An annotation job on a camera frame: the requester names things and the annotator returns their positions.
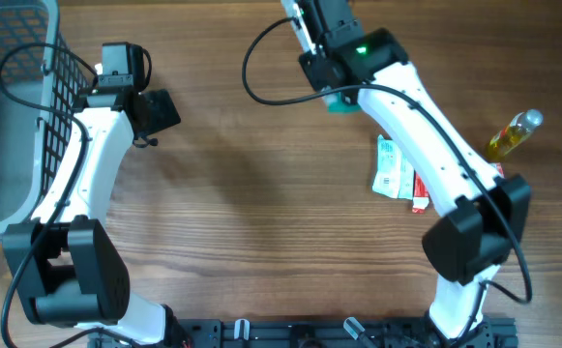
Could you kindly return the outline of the mint green wipes pack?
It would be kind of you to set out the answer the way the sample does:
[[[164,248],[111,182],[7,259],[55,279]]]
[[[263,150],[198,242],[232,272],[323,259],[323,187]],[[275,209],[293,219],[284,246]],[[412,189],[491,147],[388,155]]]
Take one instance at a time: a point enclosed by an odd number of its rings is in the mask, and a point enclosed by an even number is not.
[[[376,162],[371,189],[388,198],[411,200],[414,196],[415,170],[399,146],[379,135]]]

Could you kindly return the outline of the green 3M gloves package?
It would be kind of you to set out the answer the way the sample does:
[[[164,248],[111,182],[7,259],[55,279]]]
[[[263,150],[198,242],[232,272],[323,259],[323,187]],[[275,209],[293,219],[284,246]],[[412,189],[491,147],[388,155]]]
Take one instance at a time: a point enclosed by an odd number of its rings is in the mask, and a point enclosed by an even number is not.
[[[343,92],[332,94],[332,89],[330,88],[324,89],[322,92],[327,92],[327,95],[323,96],[322,100],[329,113],[349,114],[362,110],[359,104],[351,103],[350,99]]]

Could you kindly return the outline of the red stick sachet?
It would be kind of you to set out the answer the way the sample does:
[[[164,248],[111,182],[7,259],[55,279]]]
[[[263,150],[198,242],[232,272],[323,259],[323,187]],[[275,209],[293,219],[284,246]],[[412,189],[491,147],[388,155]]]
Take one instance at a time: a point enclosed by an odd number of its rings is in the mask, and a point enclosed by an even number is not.
[[[429,205],[429,193],[422,178],[414,173],[414,187],[412,197],[412,212],[423,214]]]

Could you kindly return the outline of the yellow liquid bottle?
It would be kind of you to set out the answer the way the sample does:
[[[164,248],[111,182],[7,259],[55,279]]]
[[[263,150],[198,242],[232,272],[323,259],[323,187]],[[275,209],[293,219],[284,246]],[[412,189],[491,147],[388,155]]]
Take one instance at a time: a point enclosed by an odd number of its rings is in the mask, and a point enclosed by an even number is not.
[[[486,146],[486,158],[491,162],[502,161],[518,145],[528,139],[543,123],[544,115],[537,109],[519,113]]]

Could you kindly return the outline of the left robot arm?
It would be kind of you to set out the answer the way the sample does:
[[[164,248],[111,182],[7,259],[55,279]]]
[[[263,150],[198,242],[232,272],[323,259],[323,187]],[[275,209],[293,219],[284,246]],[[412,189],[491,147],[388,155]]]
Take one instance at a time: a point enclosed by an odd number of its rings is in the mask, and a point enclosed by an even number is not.
[[[102,69],[53,115],[73,129],[43,201],[24,222],[8,226],[3,250],[13,278],[0,333],[13,345],[9,314],[21,302],[38,325],[72,328],[76,338],[109,337],[131,347],[189,347],[172,310],[134,294],[128,269],[110,241],[106,213],[129,148],[156,144],[156,133],[179,123],[165,90],[149,87],[152,60],[134,43],[106,43]]]

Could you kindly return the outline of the orange Kleenex tissue pack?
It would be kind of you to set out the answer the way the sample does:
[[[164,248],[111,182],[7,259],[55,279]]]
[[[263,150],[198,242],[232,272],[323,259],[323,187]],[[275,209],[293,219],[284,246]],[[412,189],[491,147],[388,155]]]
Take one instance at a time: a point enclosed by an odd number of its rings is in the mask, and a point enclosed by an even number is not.
[[[492,163],[491,166],[498,172],[500,177],[504,177],[503,167],[500,163]]]

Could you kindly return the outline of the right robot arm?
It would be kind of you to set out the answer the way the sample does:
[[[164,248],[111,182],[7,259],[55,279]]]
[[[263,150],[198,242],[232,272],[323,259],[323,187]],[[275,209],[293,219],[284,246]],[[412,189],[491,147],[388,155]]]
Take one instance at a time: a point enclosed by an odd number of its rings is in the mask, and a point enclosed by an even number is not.
[[[483,320],[486,292],[509,255],[529,277],[520,242],[531,189],[477,154],[431,99],[393,34],[366,32],[346,1],[285,1],[303,49],[300,65],[318,96],[356,105],[400,147],[422,179],[439,221],[424,235],[438,274],[429,320],[447,342]]]

